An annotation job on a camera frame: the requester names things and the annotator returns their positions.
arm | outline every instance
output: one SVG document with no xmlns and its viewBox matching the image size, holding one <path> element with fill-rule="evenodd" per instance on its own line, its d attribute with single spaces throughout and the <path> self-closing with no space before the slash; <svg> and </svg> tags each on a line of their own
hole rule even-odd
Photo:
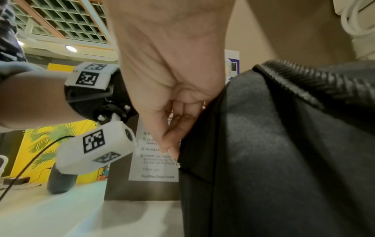
<svg viewBox="0 0 375 237">
<path fill-rule="evenodd" d="M 84 120 L 65 101 L 69 73 L 30 71 L 0 83 L 0 125 L 25 129 Z"/>
</svg>

white sign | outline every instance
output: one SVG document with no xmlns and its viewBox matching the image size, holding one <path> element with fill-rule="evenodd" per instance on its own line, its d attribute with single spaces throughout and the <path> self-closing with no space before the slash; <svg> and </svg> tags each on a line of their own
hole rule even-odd
<svg viewBox="0 0 375 237">
<path fill-rule="evenodd" d="M 146 131 L 141 119 L 138 120 L 136 139 L 138 146 L 133 152 L 129 180 L 178 182 L 179 170 L 175 161 L 169 153 L 160 153 L 159 146 Z"/>
</svg>

recessed light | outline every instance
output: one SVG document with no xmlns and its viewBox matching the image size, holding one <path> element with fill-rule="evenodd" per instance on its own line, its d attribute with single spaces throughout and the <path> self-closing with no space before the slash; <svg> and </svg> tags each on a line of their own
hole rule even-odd
<svg viewBox="0 0 375 237">
<path fill-rule="evenodd" d="M 74 53 L 77 53 L 77 49 L 76 48 L 74 48 L 74 47 L 72 47 L 70 45 L 65 45 L 65 47 L 66 47 L 67 50 L 70 50 L 70 51 L 72 51 Z"/>
</svg>

